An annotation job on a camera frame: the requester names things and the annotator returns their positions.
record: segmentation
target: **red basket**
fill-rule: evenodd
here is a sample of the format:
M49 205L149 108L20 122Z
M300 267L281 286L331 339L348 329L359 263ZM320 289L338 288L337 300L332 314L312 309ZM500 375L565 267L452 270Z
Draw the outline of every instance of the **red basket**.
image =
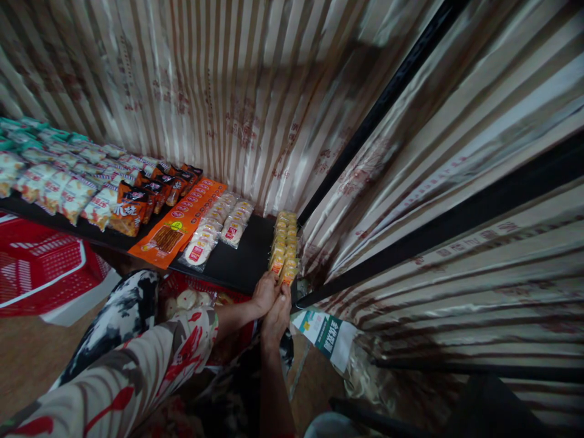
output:
M1 217L0 234L0 317L51 311L110 270L82 240L24 219Z

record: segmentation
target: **shelf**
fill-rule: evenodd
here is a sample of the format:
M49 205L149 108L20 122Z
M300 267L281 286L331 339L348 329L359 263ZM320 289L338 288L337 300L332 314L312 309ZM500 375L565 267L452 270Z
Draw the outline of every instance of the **shelf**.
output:
M29 204L22 200L20 194L16 192L10 197L0 200L0 210L72 234L96 245L126 253L150 232L156 222L170 210L170 207L165 206L148 225L142 226L137 237L128 237L112 229L100 232L99 228L83 218L79 218L77 226L73 226L65 216L60 214L51 216L36 204ZM274 223L273 219L252 215L238 249L219 242L211 253L202 273L180 263L178 259L182 253L176 256L169 267L245 295L252 295L257 281L268 269L269 251L274 237Z

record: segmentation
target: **leg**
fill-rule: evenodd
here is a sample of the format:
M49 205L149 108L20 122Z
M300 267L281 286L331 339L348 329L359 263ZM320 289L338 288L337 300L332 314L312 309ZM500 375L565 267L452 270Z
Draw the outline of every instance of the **leg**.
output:
M289 330L280 342L280 355L286 375L294 359L294 342ZM192 401L184 398L186 413L198 418L205 436L259 436L261 364L260 336L257 335L199 397Z
M51 389L74 379L102 355L154 327L160 279L160 274L142 269L120 280Z

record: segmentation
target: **spicy strip package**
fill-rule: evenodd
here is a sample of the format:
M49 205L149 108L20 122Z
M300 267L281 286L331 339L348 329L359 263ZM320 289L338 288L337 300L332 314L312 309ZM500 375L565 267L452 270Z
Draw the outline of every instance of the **spicy strip package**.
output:
M201 218L226 189L226 184L203 178L130 249L130 254L159 268L168 268L196 231Z

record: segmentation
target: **person's hand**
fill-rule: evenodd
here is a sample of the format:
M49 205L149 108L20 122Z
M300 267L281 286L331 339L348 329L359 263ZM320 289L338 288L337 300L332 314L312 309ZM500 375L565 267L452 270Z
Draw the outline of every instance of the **person's hand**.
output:
M251 297L252 303L257 307L258 318L261 318L272 308L276 297L280 294L278 275L269 271L262 275L262 278L255 285L254 294Z
M282 284L282 294L276 298L274 305L263 320L261 342L264 351L278 350L280 340L290 325L292 298L290 286Z

